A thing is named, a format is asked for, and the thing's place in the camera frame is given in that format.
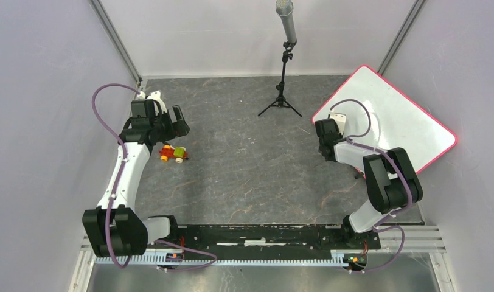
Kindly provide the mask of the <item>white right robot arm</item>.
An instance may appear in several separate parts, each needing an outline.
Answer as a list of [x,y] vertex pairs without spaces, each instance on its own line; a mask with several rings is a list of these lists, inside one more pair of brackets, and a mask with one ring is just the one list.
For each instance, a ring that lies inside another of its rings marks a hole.
[[346,216],[340,239],[344,246],[356,248],[377,232],[380,225],[409,209],[423,198],[423,189],[405,149],[382,150],[343,137],[334,119],[315,122],[319,152],[326,161],[350,165],[360,170],[368,199]]

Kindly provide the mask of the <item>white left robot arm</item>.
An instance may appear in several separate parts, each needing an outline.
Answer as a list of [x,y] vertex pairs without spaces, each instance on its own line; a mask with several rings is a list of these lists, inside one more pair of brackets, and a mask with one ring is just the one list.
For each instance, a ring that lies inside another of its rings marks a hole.
[[131,117],[121,131],[116,165],[97,207],[84,211],[82,223],[97,257],[142,255],[158,240],[164,247],[179,243],[172,215],[140,219],[136,195],[146,163],[156,144],[166,144],[190,131],[179,105],[167,109],[156,99],[131,102]]

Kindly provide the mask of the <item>pink framed whiteboard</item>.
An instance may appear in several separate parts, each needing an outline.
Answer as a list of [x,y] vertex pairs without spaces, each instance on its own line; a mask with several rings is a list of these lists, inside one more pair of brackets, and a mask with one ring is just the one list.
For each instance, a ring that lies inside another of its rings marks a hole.
[[362,65],[312,117],[347,116],[345,136],[382,150],[404,148],[420,173],[457,144],[457,136],[367,65]]

